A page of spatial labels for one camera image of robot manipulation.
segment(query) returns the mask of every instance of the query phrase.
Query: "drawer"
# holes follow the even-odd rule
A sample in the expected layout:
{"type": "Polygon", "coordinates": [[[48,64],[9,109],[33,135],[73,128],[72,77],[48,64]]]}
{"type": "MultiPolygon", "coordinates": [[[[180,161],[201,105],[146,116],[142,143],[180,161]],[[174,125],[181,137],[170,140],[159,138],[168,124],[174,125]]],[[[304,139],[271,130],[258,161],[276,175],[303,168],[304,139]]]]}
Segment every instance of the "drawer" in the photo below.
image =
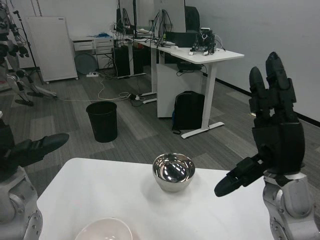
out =
{"type": "Polygon", "coordinates": [[[84,51],[84,50],[94,49],[93,41],[79,41],[79,42],[74,42],[73,45],[74,45],[75,51],[84,51]]]}
{"type": "Polygon", "coordinates": [[[99,46],[95,49],[96,54],[111,54],[112,46],[99,46]]]}
{"type": "Polygon", "coordinates": [[[111,64],[113,62],[112,61],[112,54],[107,54],[107,56],[104,54],[97,55],[97,59],[98,59],[99,69],[105,69],[108,66],[109,66],[109,68],[113,67],[113,65],[111,64]]]}
{"type": "Polygon", "coordinates": [[[102,38],[94,40],[95,46],[98,47],[113,47],[114,39],[113,38],[102,38]]]}

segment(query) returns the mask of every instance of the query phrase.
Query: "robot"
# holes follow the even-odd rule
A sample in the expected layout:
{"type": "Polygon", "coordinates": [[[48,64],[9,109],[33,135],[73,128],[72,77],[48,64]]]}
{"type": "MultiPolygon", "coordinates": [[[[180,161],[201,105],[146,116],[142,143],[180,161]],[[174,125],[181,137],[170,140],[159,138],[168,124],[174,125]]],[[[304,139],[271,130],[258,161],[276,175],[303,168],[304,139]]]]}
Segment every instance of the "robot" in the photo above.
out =
{"type": "Polygon", "coordinates": [[[195,52],[203,52],[203,55],[214,54],[217,44],[215,43],[215,35],[210,28],[201,28],[200,33],[196,35],[195,43],[193,44],[189,55],[193,56],[195,52]]]}
{"type": "Polygon", "coordinates": [[[0,111],[0,240],[38,240],[43,225],[38,194],[23,167],[60,148],[69,135],[61,133],[15,144],[2,115],[0,111]]]}
{"type": "Polygon", "coordinates": [[[320,240],[315,223],[315,205],[304,166],[305,136],[293,110],[296,96],[279,56],[272,52],[266,60],[269,89],[257,67],[249,76],[251,112],[256,114],[252,129],[258,154],[236,165],[215,187],[222,197],[247,187],[264,176],[263,201],[270,215],[275,240],[320,240]]]}
{"type": "Polygon", "coordinates": [[[19,58],[29,57],[28,50],[24,47],[23,38],[19,34],[19,29],[14,24],[13,18],[9,12],[8,6],[0,0],[0,81],[5,80],[8,85],[15,91],[21,99],[15,100],[16,103],[33,106],[34,103],[28,99],[29,96],[34,97],[57,97],[55,92],[47,91],[35,85],[34,81],[27,72],[20,68],[19,58]],[[16,45],[8,39],[10,30],[14,35],[16,45]],[[14,73],[9,73],[7,58],[14,73]],[[25,93],[24,86],[32,90],[25,93]]]}

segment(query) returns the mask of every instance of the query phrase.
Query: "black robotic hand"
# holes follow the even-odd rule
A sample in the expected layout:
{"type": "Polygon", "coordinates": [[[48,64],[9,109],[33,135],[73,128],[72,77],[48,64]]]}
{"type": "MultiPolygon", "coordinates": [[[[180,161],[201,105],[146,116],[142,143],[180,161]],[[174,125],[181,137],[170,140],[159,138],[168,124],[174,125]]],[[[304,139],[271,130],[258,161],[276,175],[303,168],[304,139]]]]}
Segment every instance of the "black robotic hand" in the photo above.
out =
{"type": "Polygon", "coordinates": [[[29,58],[28,50],[24,46],[19,46],[19,55],[24,58],[25,56],[29,58]]]}
{"type": "Polygon", "coordinates": [[[218,183],[214,192],[225,196],[240,186],[248,186],[263,176],[292,174],[300,171],[305,155],[305,136],[302,124],[293,110],[296,96],[292,80],[279,56],[272,52],[266,60],[269,89],[265,89],[263,77],[257,67],[250,72],[249,100],[251,112],[256,114],[252,129],[258,154],[237,164],[218,183]]]}
{"type": "Polygon", "coordinates": [[[15,144],[9,125],[0,119],[0,179],[15,172],[18,166],[26,167],[41,161],[45,155],[63,146],[69,139],[66,133],[30,139],[15,144]]]}

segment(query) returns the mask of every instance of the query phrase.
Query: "white bowl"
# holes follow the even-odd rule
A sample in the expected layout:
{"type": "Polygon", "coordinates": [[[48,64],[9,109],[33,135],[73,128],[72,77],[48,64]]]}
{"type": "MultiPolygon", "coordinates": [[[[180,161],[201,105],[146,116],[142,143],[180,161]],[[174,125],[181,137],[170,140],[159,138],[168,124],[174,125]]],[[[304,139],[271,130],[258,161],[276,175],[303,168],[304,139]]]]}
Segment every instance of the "white bowl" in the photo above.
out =
{"type": "Polygon", "coordinates": [[[86,226],[75,240],[133,240],[129,227],[116,218],[106,218],[86,226]]]}

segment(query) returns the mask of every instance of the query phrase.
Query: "power strip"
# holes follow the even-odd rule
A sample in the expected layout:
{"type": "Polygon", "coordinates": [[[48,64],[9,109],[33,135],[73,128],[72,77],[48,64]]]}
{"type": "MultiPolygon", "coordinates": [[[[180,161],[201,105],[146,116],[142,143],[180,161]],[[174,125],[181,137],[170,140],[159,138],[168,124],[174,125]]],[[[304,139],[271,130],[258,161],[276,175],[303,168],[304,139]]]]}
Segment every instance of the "power strip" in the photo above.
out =
{"type": "Polygon", "coordinates": [[[87,76],[87,78],[95,78],[95,77],[99,77],[99,74],[94,71],[94,72],[90,72],[86,76],[87,76]]]}

